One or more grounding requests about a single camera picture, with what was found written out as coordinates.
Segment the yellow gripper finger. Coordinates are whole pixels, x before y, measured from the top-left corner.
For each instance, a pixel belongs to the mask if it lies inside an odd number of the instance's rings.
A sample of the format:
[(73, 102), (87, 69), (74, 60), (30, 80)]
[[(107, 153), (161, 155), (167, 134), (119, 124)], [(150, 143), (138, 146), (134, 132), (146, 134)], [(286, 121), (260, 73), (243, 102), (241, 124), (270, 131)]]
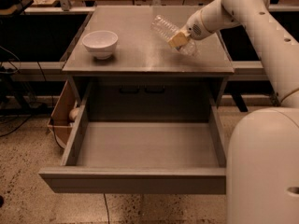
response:
[(189, 36), (183, 32), (178, 32), (173, 35), (168, 41), (168, 45), (171, 48), (180, 48), (189, 42)]

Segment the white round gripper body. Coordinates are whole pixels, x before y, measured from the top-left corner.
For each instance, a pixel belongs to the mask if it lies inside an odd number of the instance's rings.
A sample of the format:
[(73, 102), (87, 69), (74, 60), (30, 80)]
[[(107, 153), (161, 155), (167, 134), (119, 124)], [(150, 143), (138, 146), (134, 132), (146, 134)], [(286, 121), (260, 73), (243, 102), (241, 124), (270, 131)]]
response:
[(207, 26), (204, 24), (202, 10), (193, 13), (180, 31), (193, 40), (203, 40), (213, 34), (213, 32), (208, 30)]

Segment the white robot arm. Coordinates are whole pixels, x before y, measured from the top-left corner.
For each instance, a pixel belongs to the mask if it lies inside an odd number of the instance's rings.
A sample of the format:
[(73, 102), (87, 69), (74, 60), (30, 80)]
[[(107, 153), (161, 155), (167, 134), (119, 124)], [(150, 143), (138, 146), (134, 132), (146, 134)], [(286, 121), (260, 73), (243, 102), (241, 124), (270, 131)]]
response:
[(192, 14), (174, 47), (244, 27), (279, 105), (240, 120), (227, 151), (227, 224), (299, 224), (299, 43), (269, 0), (215, 0)]

